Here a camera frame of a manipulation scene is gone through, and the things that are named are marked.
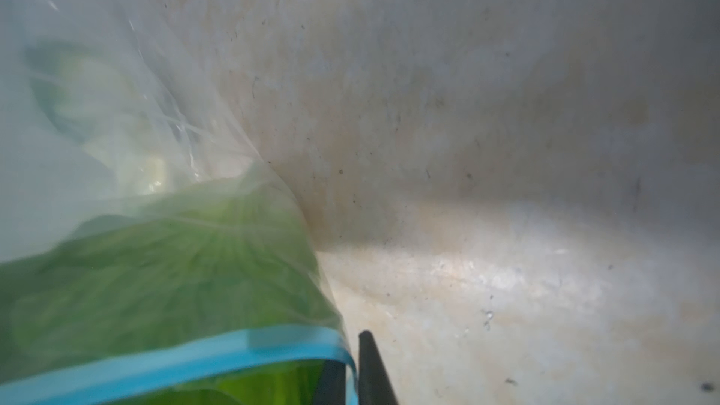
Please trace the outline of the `chinese cabbage dark green leafy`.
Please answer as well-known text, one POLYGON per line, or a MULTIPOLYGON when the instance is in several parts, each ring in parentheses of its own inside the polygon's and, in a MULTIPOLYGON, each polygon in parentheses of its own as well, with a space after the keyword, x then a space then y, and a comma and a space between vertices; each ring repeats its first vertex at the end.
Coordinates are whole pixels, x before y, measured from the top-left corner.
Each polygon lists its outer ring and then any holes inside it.
POLYGON ((305 219, 279 187, 201 184, 1 266, 5 404, 309 404, 354 372, 305 219))

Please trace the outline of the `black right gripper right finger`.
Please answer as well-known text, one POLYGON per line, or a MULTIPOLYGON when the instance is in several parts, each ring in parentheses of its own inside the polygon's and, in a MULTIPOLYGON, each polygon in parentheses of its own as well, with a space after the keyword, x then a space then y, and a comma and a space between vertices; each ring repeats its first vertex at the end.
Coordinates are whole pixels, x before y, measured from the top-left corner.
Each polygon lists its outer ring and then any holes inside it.
POLYGON ((360 405, 398 405, 373 333, 359 334, 357 393, 360 405))

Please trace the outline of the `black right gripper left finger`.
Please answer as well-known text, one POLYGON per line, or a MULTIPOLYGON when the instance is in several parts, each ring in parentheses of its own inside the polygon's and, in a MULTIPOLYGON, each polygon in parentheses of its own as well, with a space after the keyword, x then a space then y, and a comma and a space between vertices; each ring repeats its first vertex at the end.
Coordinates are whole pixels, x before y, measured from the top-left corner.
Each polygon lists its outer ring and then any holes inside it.
POLYGON ((346 404, 346 365, 336 360, 325 360, 313 393, 312 405, 346 404))

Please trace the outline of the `chinese cabbage front pale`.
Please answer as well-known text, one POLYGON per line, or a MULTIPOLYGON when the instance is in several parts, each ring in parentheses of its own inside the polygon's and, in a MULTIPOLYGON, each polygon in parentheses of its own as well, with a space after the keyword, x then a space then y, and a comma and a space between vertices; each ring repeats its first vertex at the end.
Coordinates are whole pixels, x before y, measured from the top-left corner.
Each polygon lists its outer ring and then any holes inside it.
POLYGON ((111 172, 119 194, 165 193, 199 179, 187 119, 142 58, 60 40, 24 56, 41 110, 111 172))

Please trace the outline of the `clear zipper bag blue seal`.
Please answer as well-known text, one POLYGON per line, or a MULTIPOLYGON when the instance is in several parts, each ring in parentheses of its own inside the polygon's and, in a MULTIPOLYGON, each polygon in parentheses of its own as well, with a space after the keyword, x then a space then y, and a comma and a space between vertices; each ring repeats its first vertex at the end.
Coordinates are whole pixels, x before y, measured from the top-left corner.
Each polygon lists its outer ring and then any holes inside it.
POLYGON ((1 401, 358 401, 296 198, 148 0, 1 0, 1 401))

